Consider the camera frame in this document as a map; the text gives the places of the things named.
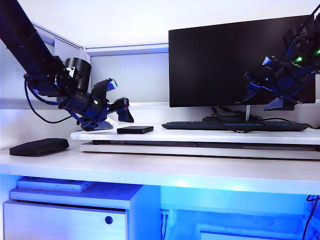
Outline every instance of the black keyboard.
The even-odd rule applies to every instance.
[[[308,126],[304,123],[295,121],[171,121],[162,124],[166,129],[181,130],[230,130],[234,132],[252,132],[252,131],[284,131],[296,132],[303,131]]]

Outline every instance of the cable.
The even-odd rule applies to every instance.
[[[310,215],[305,223],[305,226],[304,226],[304,230],[303,230],[303,235],[302,235],[302,240],[305,240],[306,239],[306,234],[307,234],[307,230],[308,230],[308,226],[309,226],[309,223],[310,223],[310,220],[312,218],[312,215],[314,214],[315,210],[316,210],[316,207],[317,207],[317,204],[318,204],[318,201],[320,200],[320,195],[316,196],[315,199],[310,199],[311,195],[309,195],[307,198],[306,198],[306,201],[307,202],[314,202],[313,204],[313,207],[312,207],[312,210],[310,212]]]
[[[211,109],[212,109],[213,113],[211,114],[211,117],[213,117],[214,115],[219,116],[221,118],[238,118],[238,117],[241,117],[241,114],[240,114],[241,112],[240,111],[231,111],[227,107],[221,107],[221,106],[218,106],[218,107],[221,108],[222,110],[223,110],[223,108],[226,109],[226,110],[223,110],[226,113],[234,113],[235,115],[223,116],[223,115],[218,113],[217,109],[214,106],[212,106]]]
[[[225,107],[225,106],[218,106],[218,107],[220,109],[222,109],[226,113],[234,113],[234,114],[236,114],[236,116],[230,116],[230,117],[241,117],[241,118],[245,119],[246,113],[243,112],[243,111],[240,111],[240,110],[232,111],[231,109],[229,109],[228,107]],[[263,120],[263,118],[260,117],[260,116],[252,116],[250,114],[249,115],[249,120],[250,121],[260,121],[260,120]]]
[[[212,108],[212,110],[213,110],[213,112],[214,112],[214,113],[211,115],[211,117],[212,117],[213,115],[218,115],[219,117],[224,117],[224,116],[218,114],[218,111],[217,111],[213,106],[212,106],[211,108]],[[219,108],[221,108],[223,111],[225,111],[225,112],[227,112],[227,113],[237,113],[237,114],[239,114],[240,116],[241,116],[242,114],[245,114],[244,112],[239,111],[239,110],[237,110],[237,111],[232,111],[232,110],[230,110],[229,108],[227,108],[227,107],[225,107],[225,106],[222,106],[222,107],[219,106]],[[247,122],[263,123],[262,121],[269,121],[269,120],[281,120],[281,121],[285,121],[285,122],[290,122],[290,120],[285,119],[285,118],[281,118],[281,117],[262,118],[261,116],[252,116],[252,115],[250,115],[250,119],[252,119],[252,120],[249,120],[249,121],[247,121]],[[308,126],[308,127],[311,128],[311,129],[315,129],[315,130],[319,130],[319,129],[320,129],[320,126],[319,126],[319,127],[314,127],[314,126],[312,126],[312,125],[310,125],[310,124],[308,124],[308,123],[303,123],[303,124],[305,124],[306,126]]]
[[[161,227],[160,227],[160,229],[161,229],[161,234],[160,234],[160,240],[163,240],[163,235],[162,235],[162,228],[163,228],[163,226],[164,226],[164,215],[163,214],[161,214]]]
[[[166,233],[167,233],[167,222],[168,222],[168,215],[165,215],[165,224],[164,224],[164,233],[161,240],[166,239]]]
[[[43,102],[44,104],[48,104],[48,105],[59,105],[59,103],[64,102],[65,100],[62,99],[60,101],[49,101],[49,100],[45,100],[43,99],[32,87],[29,86],[29,84],[27,84],[27,87],[29,89],[29,91],[33,94],[33,96],[35,96],[36,99],[38,99],[39,101]]]
[[[81,117],[77,116],[76,113],[74,111],[72,111],[69,107],[64,107],[64,109],[71,115],[71,117],[74,117],[79,123],[81,123],[83,125],[83,126],[81,126],[82,128],[88,127],[88,128],[91,128],[91,129],[95,129],[96,127],[98,127],[97,123],[95,123],[95,122],[91,122],[91,123],[90,122],[86,122]]]
[[[28,94],[28,89],[27,89],[27,80],[26,80],[26,79],[24,80],[24,93],[25,93],[26,100],[27,100],[27,102],[28,102],[28,104],[29,104],[32,112],[33,112],[35,115],[37,115],[40,119],[42,119],[43,121],[45,121],[46,123],[48,123],[48,124],[58,124],[58,123],[61,123],[61,122],[63,122],[63,121],[65,121],[65,120],[67,120],[67,119],[69,119],[69,118],[72,117],[72,116],[68,116],[68,117],[66,117],[66,118],[64,118],[64,119],[61,119],[61,120],[59,120],[59,121],[49,121],[49,120],[45,119],[44,117],[42,117],[40,114],[38,114],[38,113],[36,112],[36,110],[34,109],[34,107],[32,106],[32,103],[31,103],[31,101],[30,101],[29,94]]]

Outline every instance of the black pouch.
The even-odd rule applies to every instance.
[[[9,149],[10,155],[14,156],[40,156],[56,153],[69,147],[67,139],[46,138],[38,141],[30,141]]]

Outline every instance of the black monitor screen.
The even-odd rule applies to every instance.
[[[244,74],[266,56],[280,58],[283,37],[308,16],[226,23],[169,31],[171,107],[243,105]],[[315,81],[299,93],[303,103],[316,100]],[[274,95],[260,89],[246,105],[265,105]]]

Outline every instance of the desk surface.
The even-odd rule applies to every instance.
[[[40,157],[0,152],[0,173],[43,178],[244,192],[320,194],[320,160],[272,160],[79,151]]]

